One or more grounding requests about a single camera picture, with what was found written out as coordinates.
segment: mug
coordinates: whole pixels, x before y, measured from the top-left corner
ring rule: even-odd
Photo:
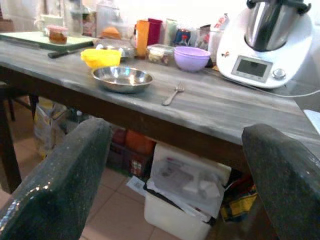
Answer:
[[[34,25],[38,28],[39,31],[43,32],[44,36],[48,36],[47,26],[56,25],[63,27],[64,18],[56,15],[47,15],[41,14],[40,19],[34,21]]]

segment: stainless steel mixing bowl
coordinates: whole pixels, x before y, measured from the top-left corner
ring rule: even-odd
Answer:
[[[104,88],[122,94],[141,92],[153,81],[150,74],[125,66],[97,68],[92,75]]]

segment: cable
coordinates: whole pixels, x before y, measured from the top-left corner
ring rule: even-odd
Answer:
[[[213,71],[205,71],[205,72],[208,73],[208,74],[212,74],[212,75],[214,75],[214,76],[216,76],[216,77],[220,77],[220,78],[223,78],[223,79],[225,79],[225,80],[234,82],[234,83],[236,83],[236,84],[245,86],[245,87],[247,87],[247,88],[254,89],[254,90],[257,90],[257,91],[259,91],[259,92],[266,93],[266,94],[270,94],[270,95],[277,96],[277,97],[281,97],[281,98],[302,98],[302,97],[308,97],[308,96],[311,96],[311,95],[320,93],[320,89],[318,89],[318,90],[315,90],[315,91],[312,91],[312,92],[309,92],[309,93],[299,94],[299,95],[281,95],[281,94],[276,94],[276,93],[273,93],[273,92],[269,92],[269,91],[262,90],[262,89],[260,89],[260,88],[257,88],[257,87],[255,87],[255,86],[251,86],[251,85],[249,85],[249,84],[245,84],[245,83],[242,83],[242,82],[238,82],[238,81],[229,79],[229,78],[223,76],[222,74],[220,75],[220,74],[217,74],[217,73],[215,73],[215,72],[213,72]]]

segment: knob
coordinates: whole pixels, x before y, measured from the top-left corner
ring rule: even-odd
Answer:
[[[286,72],[285,70],[278,68],[276,70],[273,71],[272,76],[276,79],[276,80],[282,80],[285,78],[286,76]]]

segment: wall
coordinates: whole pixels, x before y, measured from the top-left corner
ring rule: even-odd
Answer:
[[[92,8],[95,8],[99,1],[82,0],[85,5]],[[309,14],[317,25],[305,68],[299,72],[297,84],[288,86],[293,94],[320,89],[320,1],[304,1],[312,2]],[[0,0],[4,17],[13,20],[16,31],[35,30],[33,22],[37,2],[38,0]],[[47,0],[47,2],[54,4],[54,0]],[[128,23],[132,25],[137,19],[171,18],[176,19],[181,27],[193,29],[215,23],[223,13],[228,13],[232,19],[246,7],[246,0],[114,0],[114,3],[120,8],[121,15],[125,16]],[[299,98],[296,101],[302,109],[309,108],[320,112],[320,94]]]

